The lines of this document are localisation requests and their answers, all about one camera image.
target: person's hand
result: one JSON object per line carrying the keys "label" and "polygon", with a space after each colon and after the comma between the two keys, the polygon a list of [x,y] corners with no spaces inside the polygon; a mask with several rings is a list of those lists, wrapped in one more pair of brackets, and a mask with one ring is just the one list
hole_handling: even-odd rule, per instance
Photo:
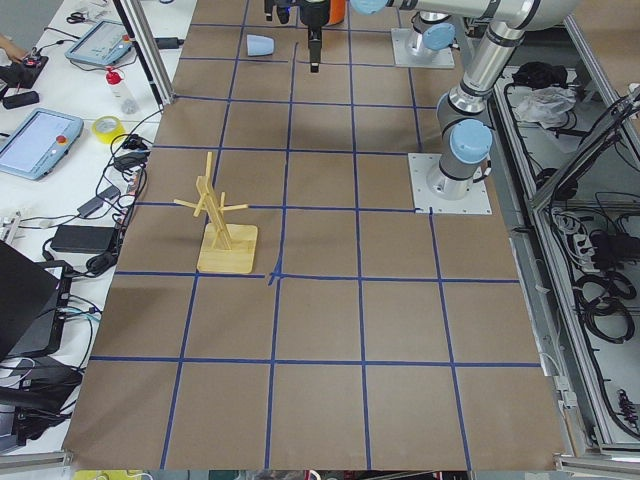
{"label": "person's hand", "polygon": [[12,62],[20,62],[27,56],[27,51],[15,45],[11,40],[0,35],[0,48],[7,52],[9,60]]}

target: orange object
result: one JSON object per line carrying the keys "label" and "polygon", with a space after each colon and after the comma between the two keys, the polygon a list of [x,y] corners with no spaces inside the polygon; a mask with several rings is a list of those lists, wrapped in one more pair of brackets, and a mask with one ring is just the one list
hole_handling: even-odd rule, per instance
{"label": "orange object", "polygon": [[344,14],[347,9],[347,0],[331,0],[331,15],[327,25],[335,25],[344,20]]}

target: wooden base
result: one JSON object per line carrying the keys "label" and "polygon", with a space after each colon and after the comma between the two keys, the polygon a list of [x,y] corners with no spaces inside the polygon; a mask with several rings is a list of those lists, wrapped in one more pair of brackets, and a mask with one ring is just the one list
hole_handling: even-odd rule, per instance
{"label": "wooden base", "polygon": [[231,235],[231,250],[214,248],[216,226],[208,224],[204,231],[198,271],[203,273],[251,273],[258,241],[255,225],[227,224]]}

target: plastic bag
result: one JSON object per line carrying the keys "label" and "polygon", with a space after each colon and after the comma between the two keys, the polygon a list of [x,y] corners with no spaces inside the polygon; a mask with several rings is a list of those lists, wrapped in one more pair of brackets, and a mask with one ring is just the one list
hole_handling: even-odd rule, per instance
{"label": "plastic bag", "polygon": [[548,87],[531,92],[513,113],[521,122],[537,122],[543,128],[560,127],[567,123],[567,112],[575,104],[573,90]]}

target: wooden stand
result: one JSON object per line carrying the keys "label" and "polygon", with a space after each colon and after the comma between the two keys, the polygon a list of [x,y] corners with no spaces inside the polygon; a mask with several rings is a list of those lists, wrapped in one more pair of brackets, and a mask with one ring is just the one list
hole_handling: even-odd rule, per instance
{"label": "wooden stand", "polygon": [[224,220],[224,212],[242,210],[249,205],[225,206],[225,193],[220,202],[211,184],[211,164],[213,153],[207,154],[207,169],[204,176],[196,179],[196,188],[200,194],[198,203],[174,200],[178,205],[193,208],[193,216],[205,210],[211,219],[204,231],[198,271],[205,273],[251,273],[253,258],[258,241],[258,227],[255,225],[231,225]]}

